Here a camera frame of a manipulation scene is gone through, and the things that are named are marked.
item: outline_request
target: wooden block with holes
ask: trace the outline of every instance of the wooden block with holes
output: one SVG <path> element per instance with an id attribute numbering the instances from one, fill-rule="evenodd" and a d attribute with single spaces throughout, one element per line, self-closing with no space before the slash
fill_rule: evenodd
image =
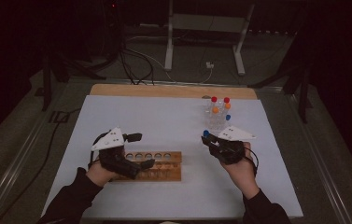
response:
<path id="1" fill-rule="evenodd" d="M 128 152 L 126 159 L 134 162 L 154 159 L 152 168 L 141 171 L 135 179 L 119 176 L 114 181 L 181 181 L 180 151 Z"/>

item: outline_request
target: blue cap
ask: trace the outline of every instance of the blue cap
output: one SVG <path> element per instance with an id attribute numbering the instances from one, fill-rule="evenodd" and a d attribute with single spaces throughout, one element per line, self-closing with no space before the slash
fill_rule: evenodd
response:
<path id="1" fill-rule="evenodd" d="M 208 130 L 203 131 L 203 137 L 207 137 L 209 134 L 210 134 L 210 132 Z"/>

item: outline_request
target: wooden board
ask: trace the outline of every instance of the wooden board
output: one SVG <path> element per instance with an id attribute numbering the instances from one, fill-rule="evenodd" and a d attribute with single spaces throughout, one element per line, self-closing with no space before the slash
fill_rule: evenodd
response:
<path id="1" fill-rule="evenodd" d="M 112 96 L 159 96 L 159 97 L 190 97 L 217 96 L 219 99 L 230 97 L 232 99 L 256 100 L 257 94 L 250 88 L 231 87 L 204 87 L 204 86 L 146 86 L 121 84 L 95 84 L 90 95 Z"/>
<path id="2" fill-rule="evenodd" d="M 128 161 L 142 162 L 154 159 L 152 168 L 141 171 L 136 179 L 120 175 L 114 181 L 181 181 L 182 153 L 180 151 L 128 152 Z"/>

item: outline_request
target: bottle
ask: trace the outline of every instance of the bottle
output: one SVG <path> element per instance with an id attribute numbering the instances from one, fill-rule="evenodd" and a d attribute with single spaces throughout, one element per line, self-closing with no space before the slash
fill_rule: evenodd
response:
<path id="1" fill-rule="evenodd" d="M 224 101 L 222 102 L 221 107 L 220 107 L 221 112 L 222 112 L 222 110 L 224 110 L 225 105 L 228 104 L 230 101 L 231 101 L 231 99 L 229 97 L 224 98 Z"/>
<path id="2" fill-rule="evenodd" d="M 208 118 L 208 128 L 209 129 L 216 128 L 217 120 L 218 120 L 218 112 L 219 112 L 219 109 L 216 106 L 214 106 L 213 109 L 210 110 L 210 116 Z"/>
<path id="3" fill-rule="evenodd" d="M 231 104 L 230 103 L 226 103 L 224 108 L 221 111 L 221 120 L 225 121 L 225 118 L 228 115 L 229 109 L 231 109 Z"/>
<path id="4" fill-rule="evenodd" d="M 210 113 L 213 110 L 214 106 L 216 106 L 216 103 L 217 103 L 217 97 L 212 96 L 210 101 L 210 106 L 208 107 Z"/>
<path id="5" fill-rule="evenodd" d="M 230 119 L 231 119 L 231 115 L 226 115 L 224 128 L 232 126 L 231 123 L 229 122 Z"/>

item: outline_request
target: cable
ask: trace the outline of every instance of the cable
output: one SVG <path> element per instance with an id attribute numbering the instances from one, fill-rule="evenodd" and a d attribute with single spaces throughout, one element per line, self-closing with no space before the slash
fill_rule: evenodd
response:
<path id="1" fill-rule="evenodd" d="M 218 58 L 216 58 L 216 59 L 213 61 L 213 63 L 216 63 L 216 62 L 217 62 L 217 64 L 218 64 L 218 63 L 223 63 L 223 64 L 225 64 L 225 67 L 228 69 L 228 72 L 229 72 L 229 73 L 234 77 L 234 79 L 237 81 L 237 84 L 238 84 L 238 85 L 242 85 L 242 84 L 240 83 L 240 78 L 239 78 L 239 76 L 233 72 L 233 70 L 231 69 L 231 67 L 229 66 L 228 63 L 226 63 L 226 62 L 224 62 L 224 61 L 222 61 L 222 60 L 220 60 L 220 59 L 218 59 Z"/>
<path id="2" fill-rule="evenodd" d="M 137 83 L 136 83 L 136 85 L 138 85 L 140 82 L 143 82 L 144 84 L 146 84 L 143 80 L 148 78 L 149 76 L 151 76 L 151 82 L 152 82 L 152 85 L 154 85 L 154 82 L 153 82 L 153 66 L 152 66 L 152 63 L 147 58 L 147 56 L 145 54 L 142 54 L 142 53 L 137 52 L 135 50 L 131 50 L 131 49 L 125 49 L 125 50 L 126 51 L 130 51 L 130 52 L 133 53 L 133 54 L 132 53 L 126 53 L 126 54 L 134 56 L 134 57 L 138 57 L 138 58 L 141 58 L 141 59 L 144 59 L 149 65 L 149 69 L 150 69 L 149 73 L 147 75 L 145 75 L 144 77 L 139 78 Z"/>
<path id="3" fill-rule="evenodd" d="M 132 69 L 130 68 L 130 65 L 126 63 L 124 55 L 122 54 L 122 52 L 120 53 L 120 61 L 121 61 L 121 64 L 123 66 L 123 70 L 126 73 L 126 76 L 130 79 L 131 84 L 135 85 L 135 82 L 134 82 L 133 77 L 131 75 L 132 74 Z"/>
<path id="4" fill-rule="evenodd" d="M 210 68 L 210 75 L 208 75 L 208 78 L 205 81 L 203 81 L 203 82 L 199 82 L 198 84 L 204 84 L 206 81 L 208 81 L 208 79 L 211 78 L 212 74 L 213 74 L 213 68 Z"/>
<path id="5" fill-rule="evenodd" d="M 206 32 L 210 31 L 211 26 L 213 25 L 213 23 L 214 23 L 214 16 L 211 18 L 210 25 L 208 26 L 208 28 L 207 28 Z M 202 67 L 202 60 L 203 60 L 203 57 L 204 57 L 204 55 L 205 55 L 206 50 L 207 50 L 207 47 L 204 47 L 204 51 L 203 51 L 203 54 L 202 54 L 201 60 L 199 61 L 199 69 L 198 69 L 198 73 L 199 73 L 200 75 L 201 75 L 201 73 L 200 73 L 200 69 L 201 69 L 201 67 Z"/>
<path id="6" fill-rule="evenodd" d="M 245 159 L 248 159 L 250 162 L 252 162 L 252 164 L 254 165 L 255 169 L 258 170 L 258 165 L 260 164 L 260 161 L 258 160 L 257 154 L 255 154 L 255 152 L 253 152 L 253 151 L 252 151 L 251 149 L 249 149 L 248 147 L 245 147 L 245 149 L 247 149 L 248 151 L 250 151 L 250 152 L 254 155 L 255 159 L 257 160 L 257 165 L 254 164 L 254 161 L 253 161 L 253 160 L 251 160 L 250 158 L 248 158 L 248 157 L 246 157 L 246 156 L 245 156 Z"/>
<path id="7" fill-rule="evenodd" d="M 152 61 L 154 61 L 154 62 L 157 63 L 158 65 L 160 65 L 161 68 L 163 69 L 164 73 L 167 75 L 167 77 L 168 77 L 171 81 L 177 83 L 177 81 L 173 80 L 173 79 L 170 77 L 170 75 L 164 70 L 164 65 L 161 64 L 158 60 L 156 60 L 155 58 L 153 58 L 153 57 L 151 57 L 151 56 L 149 56 L 149 55 L 147 55 L 147 54 L 138 52 L 138 51 L 136 51 L 136 50 L 134 50 L 134 49 L 130 49 L 130 50 L 132 50 L 132 51 L 134 51 L 134 52 L 136 52 L 136 53 L 139 53 L 139 54 L 141 54 L 141 55 L 144 55 L 144 56 L 146 56 L 147 58 L 150 58 Z"/>
<path id="8" fill-rule="evenodd" d="M 63 112 L 63 111 L 59 111 L 59 112 L 63 112 L 65 113 L 64 117 L 61 119 L 61 120 L 64 120 L 66 119 L 67 117 L 69 117 L 71 114 L 79 111 L 79 109 L 75 109 L 75 110 L 72 110 L 70 112 Z M 47 155 L 44 159 L 44 162 L 42 163 L 41 167 L 39 167 L 38 171 L 36 172 L 36 174 L 34 175 L 33 179 L 30 180 L 30 182 L 26 185 L 26 187 L 24 187 L 24 189 L 21 191 L 21 193 L 16 197 L 15 200 L 13 200 L 13 202 L 9 205 L 9 207 L 1 214 L 0 216 L 0 221 L 4 218 L 4 216 L 7 214 L 7 212 L 10 210 L 10 208 L 12 208 L 12 206 L 18 201 L 18 199 L 25 193 L 25 191 L 31 187 L 31 185 L 33 185 L 34 181 L 38 178 L 39 174 L 41 173 L 42 169 L 45 167 L 45 165 L 47 164 L 47 161 L 48 161 L 48 158 L 49 158 L 49 154 L 51 152 L 51 146 L 53 144 L 53 139 L 54 139 L 54 136 L 56 134 L 56 131 L 57 129 L 59 128 L 61 122 L 58 122 L 56 124 L 56 127 L 54 128 L 53 132 L 52 132 L 52 135 L 50 137 L 50 140 L 49 140 L 49 145 L 48 145 L 48 150 L 47 150 Z"/>

